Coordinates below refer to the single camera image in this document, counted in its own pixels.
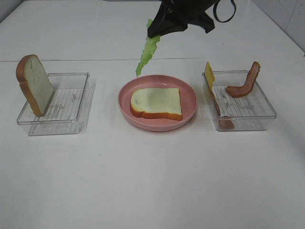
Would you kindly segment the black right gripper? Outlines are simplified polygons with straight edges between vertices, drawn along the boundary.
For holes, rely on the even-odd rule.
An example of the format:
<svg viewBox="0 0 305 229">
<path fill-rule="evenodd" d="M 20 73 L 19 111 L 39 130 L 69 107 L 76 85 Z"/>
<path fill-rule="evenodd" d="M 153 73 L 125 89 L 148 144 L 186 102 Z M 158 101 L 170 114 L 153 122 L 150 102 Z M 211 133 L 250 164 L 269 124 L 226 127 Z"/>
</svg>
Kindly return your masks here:
<svg viewBox="0 0 305 229">
<path fill-rule="evenodd" d="M 192 24 L 209 33 L 215 28 L 214 21 L 205 11 L 217 0 L 162 0 L 158 12 L 147 29 L 148 37 L 163 36 L 185 31 Z"/>
</svg>

